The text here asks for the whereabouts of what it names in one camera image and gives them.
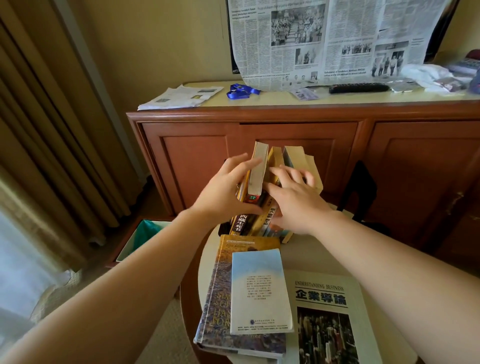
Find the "green trash bag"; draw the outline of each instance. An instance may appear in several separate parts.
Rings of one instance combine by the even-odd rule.
[[[145,242],[147,242],[160,230],[162,230],[162,228],[156,225],[153,221],[142,220],[137,227],[137,233],[135,234],[135,240],[133,241],[132,252],[140,248]]]

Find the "forearm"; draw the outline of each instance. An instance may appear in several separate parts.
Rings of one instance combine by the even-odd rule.
[[[468,363],[478,358],[479,279],[340,212],[319,212],[314,219],[315,237],[358,279],[422,359]]]
[[[32,329],[6,363],[133,363],[212,228],[191,210]]]

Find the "round table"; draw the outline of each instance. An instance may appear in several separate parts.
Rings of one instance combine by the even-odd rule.
[[[200,245],[180,286],[182,315],[191,342],[206,301],[208,284],[212,276],[219,243],[217,226]],[[281,246],[280,252],[284,269],[351,276],[324,246],[310,235],[294,234],[288,244]],[[195,287],[195,278],[197,278],[197,287]],[[362,293],[383,363],[415,364],[418,356],[412,347],[371,296],[364,289],[362,289]],[[226,357],[205,353],[194,344],[192,346],[200,363],[228,363]],[[233,364],[267,363],[266,359],[243,355],[229,355],[228,358]]]

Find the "hand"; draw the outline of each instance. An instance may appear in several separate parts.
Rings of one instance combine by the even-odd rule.
[[[261,158],[248,159],[247,153],[228,158],[190,209],[208,217],[212,226],[236,215],[262,214],[260,206],[240,202],[235,196],[238,183],[261,161]]]
[[[295,170],[290,167],[271,167],[282,187],[265,183],[264,188],[277,201],[281,217],[275,217],[271,223],[298,234],[312,234],[319,212],[332,209],[313,189],[314,176],[307,170]]]

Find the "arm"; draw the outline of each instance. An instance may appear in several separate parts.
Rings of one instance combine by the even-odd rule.
[[[218,223],[261,213],[235,197],[260,163],[229,158],[195,204],[122,263],[29,331],[3,359],[25,363],[133,363],[173,297],[202,238]]]
[[[478,362],[480,279],[331,210],[309,172],[271,170],[282,183],[266,186],[283,214],[275,224],[320,240],[426,363]]]

